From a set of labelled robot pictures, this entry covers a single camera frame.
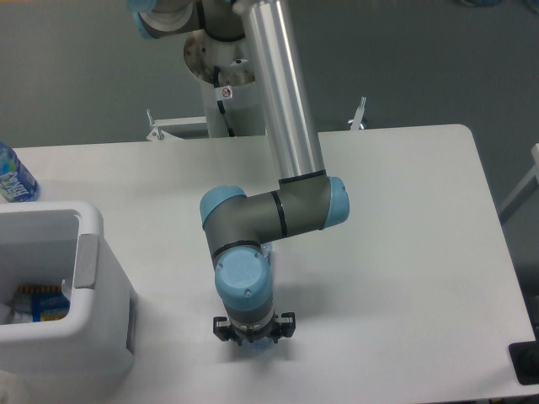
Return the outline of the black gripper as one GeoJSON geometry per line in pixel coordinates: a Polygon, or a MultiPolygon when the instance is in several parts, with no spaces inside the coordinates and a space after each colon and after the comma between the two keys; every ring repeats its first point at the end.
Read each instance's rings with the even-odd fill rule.
{"type": "Polygon", "coordinates": [[[232,317],[214,316],[212,330],[221,341],[232,341],[238,346],[242,346],[244,341],[254,343],[263,338],[278,343],[282,338],[293,336],[296,330],[296,313],[291,311],[277,316],[272,312],[257,323],[242,323],[232,317]]]}

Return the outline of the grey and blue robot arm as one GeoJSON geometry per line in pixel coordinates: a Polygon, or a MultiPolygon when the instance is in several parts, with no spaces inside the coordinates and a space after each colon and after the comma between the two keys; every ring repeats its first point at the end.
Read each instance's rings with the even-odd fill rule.
{"type": "Polygon", "coordinates": [[[292,312],[276,314],[265,244],[346,221],[350,200],[343,181],[326,174],[302,70],[283,1],[129,1],[141,35],[158,39],[203,30],[220,44],[245,40],[259,87],[264,126],[280,187],[246,195],[237,186],[208,191],[200,201],[202,228],[215,284],[226,310],[213,320],[222,341],[252,343],[289,338],[292,312]]]}

